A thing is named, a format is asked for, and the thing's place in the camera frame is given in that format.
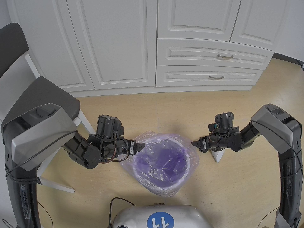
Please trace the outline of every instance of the drawer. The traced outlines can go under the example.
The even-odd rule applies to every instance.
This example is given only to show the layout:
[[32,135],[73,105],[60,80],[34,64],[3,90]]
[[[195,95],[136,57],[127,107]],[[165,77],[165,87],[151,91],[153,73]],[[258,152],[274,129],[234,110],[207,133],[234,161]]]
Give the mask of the drawer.
[[158,39],[157,45],[157,66],[208,65],[264,70],[272,56],[270,50],[216,40]]
[[157,66],[156,86],[255,85],[263,70],[216,66]]

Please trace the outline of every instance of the drawer handle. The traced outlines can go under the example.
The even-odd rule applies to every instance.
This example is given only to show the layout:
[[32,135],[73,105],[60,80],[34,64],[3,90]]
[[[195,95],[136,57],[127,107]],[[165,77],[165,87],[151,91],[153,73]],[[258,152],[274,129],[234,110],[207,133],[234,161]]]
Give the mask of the drawer handle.
[[217,56],[221,57],[221,58],[225,58],[225,59],[232,59],[233,58],[233,55],[228,57],[228,56],[222,56],[222,55],[218,54]]
[[209,78],[212,78],[212,79],[222,79],[222,78],[225,78],[225,77],[224,77],[224,75],[223,75],[222,77],[219,77],[219,78],[218,78],[218,77],[212,77],[212,76],[210,75]]

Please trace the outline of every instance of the robotic arm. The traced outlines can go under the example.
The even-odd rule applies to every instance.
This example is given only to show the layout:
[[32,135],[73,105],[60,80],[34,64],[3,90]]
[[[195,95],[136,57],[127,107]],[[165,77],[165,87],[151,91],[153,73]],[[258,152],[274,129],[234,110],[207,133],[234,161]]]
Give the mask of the robotic arm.
[[241,131],[233,126],[233,119],[232,112],[216,115],[215,123],[208,125],[210,134],[192,145],[203,153],[208,149],[221,151],[224,148],[237,152],[251,146],[263,135],[279,153],[281,202],[275,228],[296,228],[301,218],[299,206],[303,182],[301,123],[273,104],[262,106]]
[[144,148],[144,143],[125,139],[123,134],[119,119],[101,115],[96,134],[90,134],[86,140],[76,131],[76,125],[64,109],[51,103],[4,125],[6,179],[17,228],[41,227],[36,184],[41,184],[37,169],[43,160],[63,147],[72,160],[92,169],[99,163],[115,161],[120,154],[128,157]]

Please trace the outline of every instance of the white logo symbol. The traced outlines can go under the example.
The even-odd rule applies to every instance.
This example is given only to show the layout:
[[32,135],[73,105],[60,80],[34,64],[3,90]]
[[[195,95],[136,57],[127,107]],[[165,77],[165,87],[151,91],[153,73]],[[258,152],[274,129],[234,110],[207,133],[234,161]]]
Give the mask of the white logo symbol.
[[[169,225],[169,223],[167,223],[167,224],[165,223],[165,218],[164,217],[162,217],[161,221],[162,221],[163,228],[166,228]],[[158,228],[159,227],[159,225],[156,225],[154,218],[152,219],[152,223],[153,223],[153,228]]]

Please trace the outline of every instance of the gray chair backrest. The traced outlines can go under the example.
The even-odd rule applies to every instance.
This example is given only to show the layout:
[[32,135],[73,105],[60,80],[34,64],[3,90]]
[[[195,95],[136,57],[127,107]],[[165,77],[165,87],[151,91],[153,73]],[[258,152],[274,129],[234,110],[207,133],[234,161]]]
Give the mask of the gray chair backrest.
[[0,78],[27,51],[28,45],[19,24],[11,23],[0,29]]

